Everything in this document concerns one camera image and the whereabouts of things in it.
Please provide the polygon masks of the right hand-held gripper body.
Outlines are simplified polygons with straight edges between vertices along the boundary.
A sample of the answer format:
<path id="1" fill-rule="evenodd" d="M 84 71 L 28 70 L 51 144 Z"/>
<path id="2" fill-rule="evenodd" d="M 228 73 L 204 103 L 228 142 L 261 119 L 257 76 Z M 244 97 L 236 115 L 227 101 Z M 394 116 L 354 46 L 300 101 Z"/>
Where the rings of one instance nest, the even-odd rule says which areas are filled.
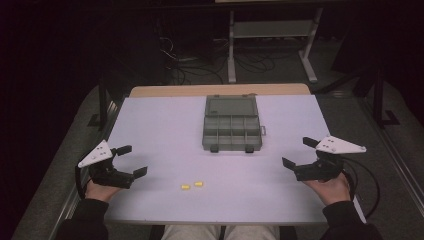
<path id="1" fill-rule="evenodd" d="M 311 164 L 295 167 L 294 174 L 298 181 L 324 180 L 336 178 L 343 170 L 342 154 L 365 153 L 367 148 L 346 140 L 327 136 L 318 141 L 313 148 L 317 160 Z"/>

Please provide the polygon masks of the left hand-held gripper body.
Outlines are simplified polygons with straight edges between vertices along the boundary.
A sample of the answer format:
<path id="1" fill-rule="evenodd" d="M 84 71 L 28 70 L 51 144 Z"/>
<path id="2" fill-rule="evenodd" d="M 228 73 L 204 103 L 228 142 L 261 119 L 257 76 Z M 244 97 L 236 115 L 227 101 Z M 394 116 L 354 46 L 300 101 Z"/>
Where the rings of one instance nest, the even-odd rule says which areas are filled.
<path id="1" fill-rule="evenodd" d="M 87 167 L 91 180 L 96 184 L 129 189 L 134 177 L 114 167 L 113 160 L 118 156 L 115 149 L 110 148 L 106 140 L 102 140 L 79 161 L 77 169 Z"/>

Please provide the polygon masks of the grey plastic compartment box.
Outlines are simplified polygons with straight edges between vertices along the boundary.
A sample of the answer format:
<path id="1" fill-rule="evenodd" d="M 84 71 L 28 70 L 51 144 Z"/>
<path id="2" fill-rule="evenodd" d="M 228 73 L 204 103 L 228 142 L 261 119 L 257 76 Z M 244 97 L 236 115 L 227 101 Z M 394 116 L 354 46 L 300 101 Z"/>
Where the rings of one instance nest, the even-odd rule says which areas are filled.
<path id="1" fill-rule="evenodd" d="M 255 95 L 210 95 L 206 98 L 204 150 L 254 153 L 261 150 L 263 135 Z"/>

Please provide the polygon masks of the person's left hand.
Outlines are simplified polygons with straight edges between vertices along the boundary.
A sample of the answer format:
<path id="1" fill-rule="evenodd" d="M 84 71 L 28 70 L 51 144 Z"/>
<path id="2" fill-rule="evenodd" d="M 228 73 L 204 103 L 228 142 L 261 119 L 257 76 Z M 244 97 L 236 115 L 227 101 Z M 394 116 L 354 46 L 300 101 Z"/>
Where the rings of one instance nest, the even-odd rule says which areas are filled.
<path id="1" fill-rule="evenodd" d="M 112 186 L 103 186 L 89 181 L 85 192 L 85 197 L 103 202 L 109 202 L 115 194 L 120 191 L 120 188 Z"/>

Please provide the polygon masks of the person's right hand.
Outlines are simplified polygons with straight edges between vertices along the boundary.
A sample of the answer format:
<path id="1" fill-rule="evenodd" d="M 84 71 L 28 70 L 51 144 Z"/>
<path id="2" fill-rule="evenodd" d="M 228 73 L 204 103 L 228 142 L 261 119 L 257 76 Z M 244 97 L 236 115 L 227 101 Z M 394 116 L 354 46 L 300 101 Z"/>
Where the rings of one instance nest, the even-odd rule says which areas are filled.
<path id="1" fill-rule="evenodd" d="M 304 184 L 318 195 L 325 206 L 351 200 L 349 184 L 343 174 L 326 182 L 311 180 L 304 181 Z"/>

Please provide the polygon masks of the black metal stand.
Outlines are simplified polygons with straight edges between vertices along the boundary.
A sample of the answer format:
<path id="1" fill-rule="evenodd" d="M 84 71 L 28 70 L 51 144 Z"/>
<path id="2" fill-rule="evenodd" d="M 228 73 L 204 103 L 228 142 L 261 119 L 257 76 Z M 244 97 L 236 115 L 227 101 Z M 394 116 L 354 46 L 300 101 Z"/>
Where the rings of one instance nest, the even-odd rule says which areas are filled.
<path id="1" fill-rule="evenodd" d="M 368 65 L 360 71 L 353 93 L 357 97 L 365 98 L 370 91 L 373 91 L 372 118 L 376 124 L 381 129 L 389 125 L 399 125 L 400 122 L 395 114 L 383 109 L 384 74 L 383 70 L 375 65 Z"/>
<path id="2" fill-rule="evenodd" d="M 89 127 L 97 127 L 102 131 L 108 122 L 109 115 L 113 108 L 114 101 L 109 94 L 105 80 L 101 78 L 98 84 L 98 112 L 90 117 L 88 122 Z"/>

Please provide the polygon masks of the person's legs in light pants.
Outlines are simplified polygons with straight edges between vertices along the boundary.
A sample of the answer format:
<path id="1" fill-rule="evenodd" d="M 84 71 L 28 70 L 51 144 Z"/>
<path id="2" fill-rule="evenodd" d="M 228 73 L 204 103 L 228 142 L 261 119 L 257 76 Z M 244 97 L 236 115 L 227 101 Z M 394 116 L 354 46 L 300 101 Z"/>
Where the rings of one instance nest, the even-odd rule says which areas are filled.
<path id="1" fill-rule="evenodd" d="M 167 225 L 161 240 L 280 240 L 278 226 Z"/>

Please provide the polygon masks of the white metal desk frame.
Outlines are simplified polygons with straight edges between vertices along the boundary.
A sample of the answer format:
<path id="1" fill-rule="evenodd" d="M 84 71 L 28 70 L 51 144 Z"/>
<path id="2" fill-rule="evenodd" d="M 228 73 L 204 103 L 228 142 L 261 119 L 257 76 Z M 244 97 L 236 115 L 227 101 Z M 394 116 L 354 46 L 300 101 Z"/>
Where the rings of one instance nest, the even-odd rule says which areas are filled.
<path id="1" fill-rule="evenodd" d="M 298 51 L 303 69 L 311 83 L 318 78 L 309 61 L 309 54 L 319 27 L 323 9 L 317 8 L 311 20 L 236 21 L 235 12 L 229 14 L 229 50 L 227 58 L 228 82 L 236 82 L 234 40 L 247 38 L 306 37 L 306 45 Z"/>

